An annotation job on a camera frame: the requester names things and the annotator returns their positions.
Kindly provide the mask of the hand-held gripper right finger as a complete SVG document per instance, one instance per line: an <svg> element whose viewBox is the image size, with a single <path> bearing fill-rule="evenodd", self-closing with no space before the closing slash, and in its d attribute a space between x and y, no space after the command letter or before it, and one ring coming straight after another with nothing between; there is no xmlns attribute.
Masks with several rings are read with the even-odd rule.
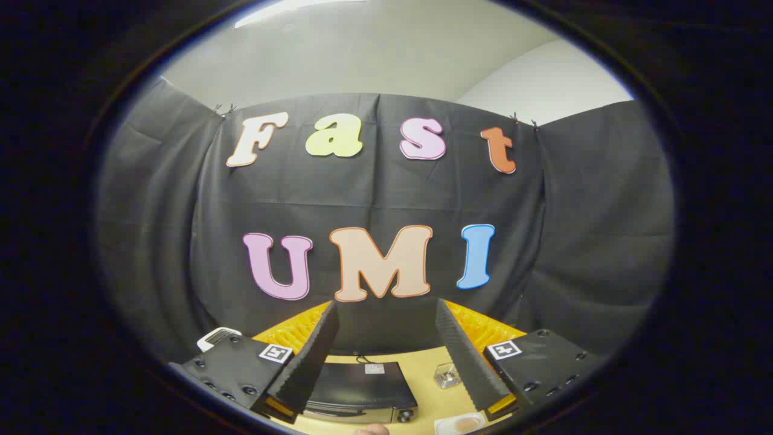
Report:
<svg viewBox="0 0 773 435"><path fill-rule="evenodd" d="M543 413L603 363L555 331L525 333L443 299L435 325L476 410L491 421Z"/></svg>

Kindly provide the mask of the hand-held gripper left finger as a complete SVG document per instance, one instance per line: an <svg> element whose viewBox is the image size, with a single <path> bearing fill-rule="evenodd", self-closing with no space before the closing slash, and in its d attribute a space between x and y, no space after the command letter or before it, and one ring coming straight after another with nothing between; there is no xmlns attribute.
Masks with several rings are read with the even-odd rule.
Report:
<svg viewBox="0 0 773 435"><path fill-rule="evenodd" d="M211 347L168 371L207 402L234 415L259 421L270 417L295 423L307 405L339 330L339 303L312 312L299 335L299 350L220 328Z"/></svg>

